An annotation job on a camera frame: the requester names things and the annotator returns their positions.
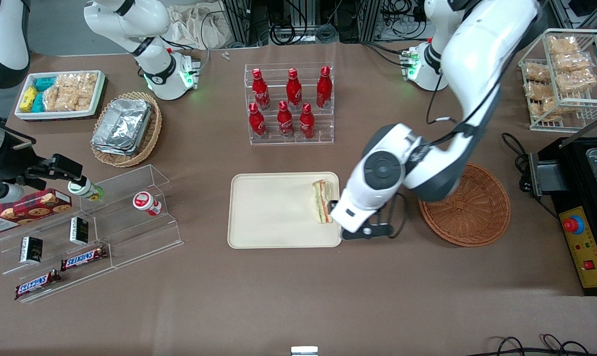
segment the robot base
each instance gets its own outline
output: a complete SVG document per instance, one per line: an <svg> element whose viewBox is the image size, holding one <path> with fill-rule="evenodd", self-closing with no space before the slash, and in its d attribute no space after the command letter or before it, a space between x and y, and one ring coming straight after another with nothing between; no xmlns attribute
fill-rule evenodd
<svg viewBox="0 0 597 356"><path fill-rule="evenodd" d="M171 55L176 60L176 70L164 84L154 84L144 76L149 89L162 100L175 100L184 95L188 90L196 89L199 82L199 59L191 59L178 52Z"/></svg>
<svg viewBox="0 0 597 356"><path fill-rule="evenodd" d="M417 47L409 48L408 51L400 54L400 63L409 65L409 67L402 68L405 81L412 81L423 90L434 91L439 75L434 72L434 68L430 67L425 59L425 49L428 45L428 42L424 42ZM448 81L442 79L437 90L442 90L447 86Z"/></svg>

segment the cookie box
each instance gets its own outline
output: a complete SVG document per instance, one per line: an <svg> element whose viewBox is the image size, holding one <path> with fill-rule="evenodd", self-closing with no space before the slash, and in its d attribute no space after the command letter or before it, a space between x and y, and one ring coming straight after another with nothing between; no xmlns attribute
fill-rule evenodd
<svg viewBox="0 0 597 356"><path fill-rule="evenodd" d="M0 232L26 225L72 208L72 198L48 188L28 194L15 203L0 204Z"/></svg>
<svg viewBox="0 0 597 356"><path fill-rule="evenodd" d="M105 75L100 70L77 70L74 72L47 72L29 74L23 82L22 91L19 95L19 101L17 103L21 103L23 96L26 94L28 88L33 86L35 84L36 79L38 78L57 77L59 74L80 74L82 72L93 72L98 74L89 109L80 111L47 111L43 113L28 113L22 111L19 108L19 105L16 105L15 116L22 119L23 121L72 120L85 117L87 117L88 119L88 117L96 113L98 104L101 99L102 88L104 87Z"/></svg>

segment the wicker basket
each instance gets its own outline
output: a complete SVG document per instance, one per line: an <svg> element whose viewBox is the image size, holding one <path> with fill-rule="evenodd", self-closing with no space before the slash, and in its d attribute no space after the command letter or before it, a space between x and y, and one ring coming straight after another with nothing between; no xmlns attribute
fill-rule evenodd
<svg viewBox="0 0 597 356"><path fill-rule="evenodd" d="M155 99L144 92L129 92L127 94L120 95L116 99L142 99L148 103L151 103L152 109L151 117L149 117L149 126L147 126L144 137L142 138L140 151L133 156L112 155L111 153L98 151L94 146L92 146L92 152L94 152L96 158L104 164L109 164L120 168L131 167L146 160L146 158L149 157L149 154L151 154L151 151L153 151L156 142L158 142L160 129L162 128L162 113L160 113L160 108L158 107L158 103L155 102ZM96 122L94 128L94 133L100 126L102 117L107 109L111 106L111 103L113 103L113 100L107 104L98 117L98 121Z"/></svg>
<svg viewBox="0 0 597 356"><path fill-rule="evenodd" d="M468 163L457 189L442 201L419 201L423 218L439 236L465 247L490 245L507 230L509 197L486 169Z"/></svg>

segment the coca-cola logo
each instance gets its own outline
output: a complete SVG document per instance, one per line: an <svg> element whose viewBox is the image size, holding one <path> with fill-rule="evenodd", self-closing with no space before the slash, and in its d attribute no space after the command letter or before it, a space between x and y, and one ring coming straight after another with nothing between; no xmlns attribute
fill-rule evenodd
<svg viewBox="0 0 597 356"><path fill-rule="evenodd" d="M265 99L265 97L267 97L267 93L266 92L262 92L262 93L257 93L256 91L255 93L255 98L256 99Z"/></svg>

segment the small black box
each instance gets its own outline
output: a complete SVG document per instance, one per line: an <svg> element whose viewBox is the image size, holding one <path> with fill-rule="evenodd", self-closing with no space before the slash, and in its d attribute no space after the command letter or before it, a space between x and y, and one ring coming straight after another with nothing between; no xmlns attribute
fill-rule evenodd
<svg viewBox="0 0 597 356"><path fill-rule="evenodd" d="M43 254L43 240L36 237L23 237L22 239L22 253L19 261L23 264L38 264L41 263L41 255Z"/></svg>
<svg viewBox="0 0 597 356"><path fill-rule="evenodd" d="M73 217L72 225L70 225L70 242L75 243L76 245L86 245L88 243L89 234L90 223L80 217Z"/></svg>

